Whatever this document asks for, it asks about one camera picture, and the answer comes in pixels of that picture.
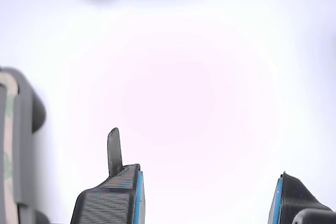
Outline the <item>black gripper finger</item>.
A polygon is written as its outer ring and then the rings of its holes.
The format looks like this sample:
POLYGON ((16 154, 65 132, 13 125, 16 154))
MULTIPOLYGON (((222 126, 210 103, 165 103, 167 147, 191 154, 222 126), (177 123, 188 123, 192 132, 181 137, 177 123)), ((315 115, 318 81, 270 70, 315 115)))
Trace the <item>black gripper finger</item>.
POLYGON ((109 176, 76 200, 71 223, 144 224, 145 192, 139 164, 123 165, 120 134, 113 128, 107 139, 109 176))
POLYGON ((283 173, 277 181, 269 224, 335 224, 335 211, 320 203, 301 180, 283 173))

